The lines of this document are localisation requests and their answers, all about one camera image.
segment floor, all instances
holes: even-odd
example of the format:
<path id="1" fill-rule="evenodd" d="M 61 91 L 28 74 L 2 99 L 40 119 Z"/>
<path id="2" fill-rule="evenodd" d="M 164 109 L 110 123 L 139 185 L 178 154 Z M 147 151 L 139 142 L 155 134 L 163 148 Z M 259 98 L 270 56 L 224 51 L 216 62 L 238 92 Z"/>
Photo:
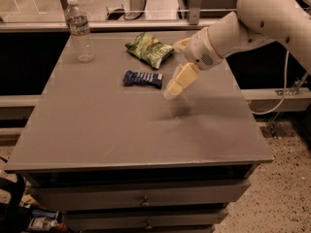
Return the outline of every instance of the floor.
<path id="1" fill-rule="evenodd" d="M 228 205 L 229 214 L 216 225 L 215 233 L 311 232 L 311 146 L 294 118 L 277 123 L 278 139 L 272 138 L 264 119 L 258 120 L 258 126 L 275 160 L 258 167 L 251 176 L 251 187 Z M 0 129 L 0 156 L 10 156 L 20 131 Z M 0 176 L 14 179 L 1 170 Z M 8 194 L 0 193 L 1 201 L 8 199 Z"/>

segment gray drawer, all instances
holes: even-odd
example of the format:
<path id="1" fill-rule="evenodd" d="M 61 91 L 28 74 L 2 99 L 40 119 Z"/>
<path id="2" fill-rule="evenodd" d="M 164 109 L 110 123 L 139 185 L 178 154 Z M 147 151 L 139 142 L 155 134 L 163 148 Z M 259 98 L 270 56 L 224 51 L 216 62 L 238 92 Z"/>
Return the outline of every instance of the gray drawer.
<path id="1" fill-rule="evenodd" d="M 159 227 L 211 225 L 222 222 L 227 215 L 226 209 L 120 211 L 68 214 L 64 215 L 64 221 L 73 230 L 135 228 L 151 231 Z"/>
<path id="2" fill-rule="evenodd" d="M 31 195 L 49 210 L 79 211 L 228 203 L 250 186 L 248 180 L 36 188 Z"/>

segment drawer handle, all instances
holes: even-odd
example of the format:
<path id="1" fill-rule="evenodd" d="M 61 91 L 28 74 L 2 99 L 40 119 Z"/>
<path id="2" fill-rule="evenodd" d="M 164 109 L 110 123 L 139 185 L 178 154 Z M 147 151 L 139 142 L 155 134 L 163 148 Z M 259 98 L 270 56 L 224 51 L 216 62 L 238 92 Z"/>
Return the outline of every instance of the drawer handle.
<path id="1" fill-rule="evenodd" d="M 149 220 L 147 220 L 147 225 L 145 226 L 145 229 L 146 229 L 146 230 L 151 230 L 151 229 L 153 229 L 153 227 L 150 225 L 150 221 L 149 221 Z"/>
<path id="2" fill-rule="evenodd" d="M 149 207 L 150 203 L 147 201 L 147 196 L 144 196 L 144 200 L 142 203 L 140 203 L 141 207 Z"/>

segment white robotic arm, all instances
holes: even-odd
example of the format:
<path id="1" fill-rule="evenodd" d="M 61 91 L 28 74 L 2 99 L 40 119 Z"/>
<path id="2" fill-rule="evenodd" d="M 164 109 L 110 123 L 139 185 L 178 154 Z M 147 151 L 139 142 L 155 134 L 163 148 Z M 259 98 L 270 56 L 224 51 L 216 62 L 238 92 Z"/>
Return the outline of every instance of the white robotic arm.
<path id="1" fill-rule="evenodd" d="M 230 13 L 190 39 L 179 49 L 190 62 L 178 68 L 164 97 L 173 99 L 198 77 L 227 56 L 271 43 L 281 43 L 311 74 L 311 16 L 295 0 L 238 0 L 237 14 Z"/>

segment wire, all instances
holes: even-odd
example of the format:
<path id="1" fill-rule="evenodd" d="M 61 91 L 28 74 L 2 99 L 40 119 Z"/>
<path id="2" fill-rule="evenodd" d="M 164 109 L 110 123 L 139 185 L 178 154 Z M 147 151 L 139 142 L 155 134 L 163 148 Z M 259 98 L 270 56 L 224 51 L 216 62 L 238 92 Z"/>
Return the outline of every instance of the wire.
<path id="1" fill-rule="evenodd" d="M 283 101 L 284 101 L 284 99 L 285 99 L 286 88 L 287 88 L 289 55 L 290 55 L 290 53 L 289 53 L 289 51 L 287 50 L 287 52 L 286 52 L 286 57 L 285 57 L 285 66 L 284 66 L 284 87 L 283 87 L 283 95 L 282 95 L 282 98 L 281 98 L 280 102 L 279 102 L 274 108 L 272 108 L 271 110 L 268 110 L 268 111 L 266 111 L 266 112 L 258 113 L 258 112 L 253 112 L 253 111 L 252 111 L 252 113 L 253 113 L 254 115 L 265 115 L 265 114 L 268 114 L 268 113 L 273 113 L 276 109 L 278 109 L 278 108 L 282 105 L 282 103 L 283 103 Z"/>

